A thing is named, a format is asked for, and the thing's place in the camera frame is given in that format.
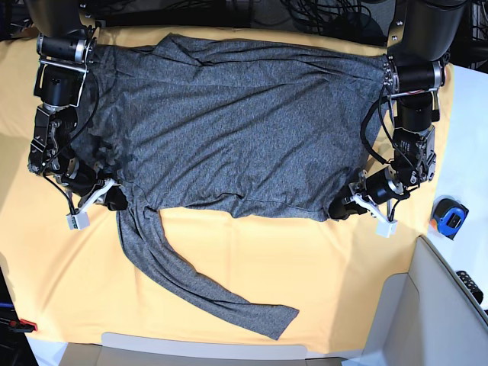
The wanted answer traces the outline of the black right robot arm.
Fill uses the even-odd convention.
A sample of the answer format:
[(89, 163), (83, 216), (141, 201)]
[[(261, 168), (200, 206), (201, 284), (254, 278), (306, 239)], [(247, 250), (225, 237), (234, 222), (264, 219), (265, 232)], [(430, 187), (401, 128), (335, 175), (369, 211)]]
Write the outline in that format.
[(42, 65), (32, 172), (122, 217), (186, 207), (234, 217), (342, 220), (361, 158), (358, 58), (256, 40), (170, 34), (95, 52), (83, 127), (80, 69)]

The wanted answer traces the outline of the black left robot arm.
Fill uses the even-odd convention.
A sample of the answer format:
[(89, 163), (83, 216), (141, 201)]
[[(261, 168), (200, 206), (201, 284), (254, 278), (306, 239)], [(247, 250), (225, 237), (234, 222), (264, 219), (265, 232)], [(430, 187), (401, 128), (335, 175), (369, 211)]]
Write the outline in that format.
[[(370, 213), (392, 223), (396, 205), (435, 175), (435, 122), (439, 90), (447, 78), (448, 50), (466, 8), (465, 1), (398, 1), (390, 25), (384, 85), (361, 122), (366, 151), (384, 168), (373, 175), (359, 172), (329, 206), (329, 216), (345, 220)], [(386, 134), (393, 158), (386, 160), (366, 137), (373, 116), (387, 106), (393, 130)]]

